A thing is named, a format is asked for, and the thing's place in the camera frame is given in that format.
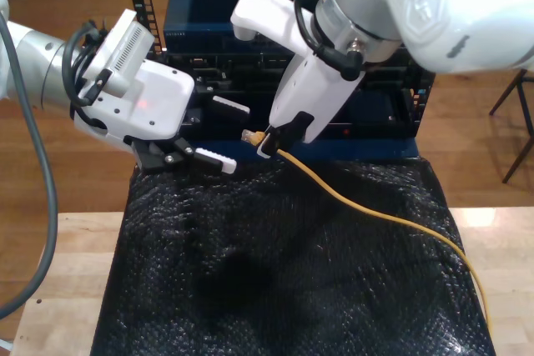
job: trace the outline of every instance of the gray cable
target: gray cable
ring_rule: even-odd
[[[32,114],[32,107],[26,94],[26,87],[24,86],[23,74],[18,63],[17,51],[13,44],[13,39],[9,33],[8,24],[5,18],[0,13],[0,36],[2,36],[3,43],[8,51],[8,59],[11,64],[11,71],[13,73],[13,80],[15,82],[15,88],[17,89],[18,101],[20,107],[23,110],[23,116],[28,125],[28,131],[37,154],[37,159],[41,164],[41,171],[43,172],[44,185],[47,192],[48,202],[48,233],[47,242],[44,246],[43,257],[37,267],[37,271],[30,279],[28,285],[19,293],[15,298],[0,307],[0,318],[7,317],[15,310],[20,308],[26,303],[28,299],[32,297],[39,285],[47,275],[48,268],[52,263],[53,253],[56,249],[56,240],[58,238],[58,195],[56,194],[56,186],[53,182],[52,169],[48,162],[48,157],[44,149],[43,140],[39,134],[35,118]]]

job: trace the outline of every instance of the black cable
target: black cable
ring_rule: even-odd
[[[83,75],[85,74],[85,71],[88,69],[89,64],[91,64],[91,62],[94,59],[94,56],[96,55],[98,51],[98,44],[88,45],[86,48],[88,48],[89,46],[91,46],[91,49],[89,52],[87,52],[87,55],[81,60],[81,63],[76,65],[76,62],[74,62],[73,64],[73,76],[76,78],[74,82],[74,88],[76,89],[76,94],[79,93],[79,91],[82,89],[83,85],[85,84],[86,80],[83,78]],[[83,108],[73,108],[71,113],[72,113],[71,114],[72,116],[74,116],[74,113],[76,113],[82,119],[82,121],[86,123],[89,127],[108,129],[106,125],[102,123],[102,121],[97,120],[95,118],[90,118],[85,113]]]
[[[74,73],[71,65],[73,61],[74,49],[78,45],[78,42],[85,36],[90,35],[94,40],[98,40],[99,32],[91,23],[85,23],[78,31],[74,33],[72,37],[65,43],[63,50],[63,58],[61,62],[61,74],[63,78],[63,86],[65,92],[70,99],[71,104],[75,108],[83,108],[89,105],[88,99],[80,99],[76,88],[74,87]]]
[[[318,53],[320,50],[321,45],[315,41],[315,39],[311,36],[311,34],[308,32],[308,28],[306,28],[306,23],[304,21],[304,15],[302,14],[302,3],[313,3],[316,2],[316,0],[293,0],[293,4],[295,6],[295,17],[297,20],[297,27],[299,28],[300,35],[304,39],[304,42],[306,42],[306,45],[314,51],[314,53]]]
[[[58,195],[56,194],[52,169],[50,168],[50,163],[48,162],[43,140],[39,134],[37,124],[35,123],[35,118],[32,114],[32,107],[30,106],[28,95],[26,94],[26,87],[24,86],[23,75],[18,62],[17,51],[13,45],[13,39],[9,33],[8,24],[1,13],[0,36],[2,36],[3,43],[8,53],[8,59],[9,63],[11,64],[11,71],[13,73],[13,81],[15,82],[15,88],[17,90],[18,102],[23,110],[23,116],[26,120],[26,124],[28,125],[28,131],[30,132],[33,147],[35,148],[35,153],[37,154],[39,164],[41,165],[48,203],[48,233],[47,241],[44,245],[43,256],[41,257],[37,271],[33,275],[32,279],[30,279],[28,285],[26,285],[26,287],[24,287],[24,289],[15,298],[0,308],[0,318],[4,318],[23,306],[24,303],[26,303],[26,301],[30,299],[35,291],[39,288],[39,285],[41,285],[44,277],[47,275],[48,268],[52,263],[53,254],[56,248],[56,240],[58,238]]]
[[[80,68],[80,66],[83,63],[83,60],[94,50],[94,48],[97,46],[96,43],[90,43],[85,48],[82,49],[82,51],[78,54],[76,57],[76,60],[74,60],[73,63],[73,76],[74,79],[77,77],[77,71]]]
[[[300,35],[306,42],[306,45],[313,50],[314,55],[325,62],[327,66],[340,72],[341,77],[346,81],[355,81],[360,76],[361,67],[364,62],[364,57],[360,52],[348,52],[343,54],[324,45],[318,43],[312,35],[308,32],[302,13],[302,3],[314,3],[316,0],[294,0],[295,18]]]

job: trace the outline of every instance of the white plastic housing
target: white plastic housing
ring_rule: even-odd
[[[193,92],[194,81],[186,73],[146,60],[130,89],[122,96],[102,91],[93,106],[83,108],[90,118],[106,123],[108,130],[91,128],[78,115],[76,127],[127,152],[123,138],[169,139],[179,130]],[[88,90],[85,87],[81,94]]]
[[[534,0],[386,0],[414,59],[436,73],[531,67]]]
[[[311,32],[311,13],[303,10],[303,17]],[[314,117],[303,138],[310,143],[345,104],[364,74],[348,82],[316,58],[300,35],[290,0],[239,0],[231,21],[237,38],[262,33],[295,53],[278,86],[269,123],[277,128],[293,121],[298,112],[306,112]]]
[[[110,70],[112,75],[105,90],[115,96],[123,96],[129,90],[154,42],[150,31],[134,19],[134,11],[124,10],[83,75],[93,81],[105,68]]]

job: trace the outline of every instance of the wooden floor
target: wooden floor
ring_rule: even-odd
[[[168,0],[154,0],[159,28]],[[10,18],[66,39],[92,18],[108,27],[130,0],[9,0]],[[438,77],[418,135],[421,154],[441,180],[452,207],[534,205],[534,152],[508,185],[502,177],[526,141],[517,95],[494,118],[492,104],[513,72]],[[527,89],[534,110],[534,88]],[[122,211],[134,161],[77,133],[63,118],[38,113],[53,165],[61,212]],[[46,233],[42,178],[18,106],[0,102],[0,303],[32,276]],[[12,339],[20,311],[0,321]]]

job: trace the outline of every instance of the robot logo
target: robot logo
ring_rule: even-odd
[[[451,49],[450,52],[448,52],[447,57],[448,58],[455,58],[458,56],[461,52],[461,50],[466,46],[467,39],[469,39],[470,36],[466,35],[460,41]]]

